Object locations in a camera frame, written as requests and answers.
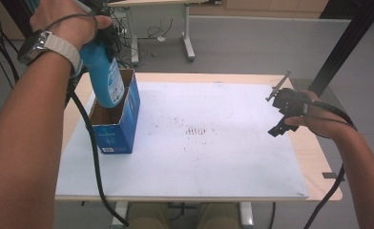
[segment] bottle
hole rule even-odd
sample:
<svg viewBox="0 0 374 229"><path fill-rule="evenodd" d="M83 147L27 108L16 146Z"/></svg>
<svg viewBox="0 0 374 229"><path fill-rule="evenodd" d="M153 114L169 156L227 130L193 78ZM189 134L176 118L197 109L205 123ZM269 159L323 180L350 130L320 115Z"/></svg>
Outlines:
<svg viewBox="0 0 374 229"><path fill-rule="evenodd" d="M80 50L80 57L89 70L95 98L102 107L112 108L124 95L124 83L115 57L110 60L104 43L89 42Z"/></svg>

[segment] watch strap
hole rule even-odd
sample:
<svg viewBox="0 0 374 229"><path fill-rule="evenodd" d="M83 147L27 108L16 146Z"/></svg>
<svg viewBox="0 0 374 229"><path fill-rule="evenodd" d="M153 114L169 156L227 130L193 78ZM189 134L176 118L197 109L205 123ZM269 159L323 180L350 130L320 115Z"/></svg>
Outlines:
<svg viewBox="0 0 374 229"><path fill-rule="evenodd" d="M45 41L44 47L48 50L61 54L71 61L73 66L71 77L77 76L80 73L83 61L80 58L79 51L73 44L50 33Z"/></svg>

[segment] gray floor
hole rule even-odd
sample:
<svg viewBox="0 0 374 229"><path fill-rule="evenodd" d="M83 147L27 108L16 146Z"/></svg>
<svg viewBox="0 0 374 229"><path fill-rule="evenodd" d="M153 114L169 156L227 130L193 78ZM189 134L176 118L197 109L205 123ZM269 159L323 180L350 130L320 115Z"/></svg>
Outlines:
<svg viewBox="0 0 374 229"><path fill-rule="evenodd" d="M313 79L342 35L348 21L278 20L259 18L192 17L191 40L196 60L189 61L175 21L165 42L140 40L137 73L267 73L292 71L294 79ZM352 117L374 151L374 25L344 63L329 88ZM9 93L0 72L0 108ZM320 144L332 169L341 159L328 139ZM358 228L348 184L341 185L343 200L332 201L319 213L312 228ZM317 202L277 203L274 228L302 228ZM268 228L271 202L254 202L256 228ZM175 216L178 210L172 210ZM173 228L194 228L197 210L172 221ZM101 203L56 203L56 229L109 228L112 218Z"/></svg>

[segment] person's leg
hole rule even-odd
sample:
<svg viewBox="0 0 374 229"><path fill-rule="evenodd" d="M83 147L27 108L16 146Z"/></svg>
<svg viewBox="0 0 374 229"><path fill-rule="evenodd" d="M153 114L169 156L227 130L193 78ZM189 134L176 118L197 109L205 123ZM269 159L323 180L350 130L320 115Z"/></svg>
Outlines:
<svg viewBox="0 0 374 229"><path fill-rule="evenodd" d="M197 229L239 229L237 203L202 203Z"/></svg>
<svg viewBox="0 0 374 229"><path fill-rule="evenodd" d="M128 210L130 229L169 229L167 210L167 203L131 203Z"/></svg>

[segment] open box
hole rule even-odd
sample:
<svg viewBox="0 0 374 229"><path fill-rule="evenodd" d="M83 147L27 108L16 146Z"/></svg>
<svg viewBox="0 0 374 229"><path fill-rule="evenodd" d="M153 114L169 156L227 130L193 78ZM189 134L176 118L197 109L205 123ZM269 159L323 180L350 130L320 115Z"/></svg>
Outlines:
<svg viewBox="0 0 374 229"><path fill-rule="evenodd" d="M140 98L134 70L120 70L125 92L113 108L94 100L90 120L102 154L130 154L133 151Z"/></svg>

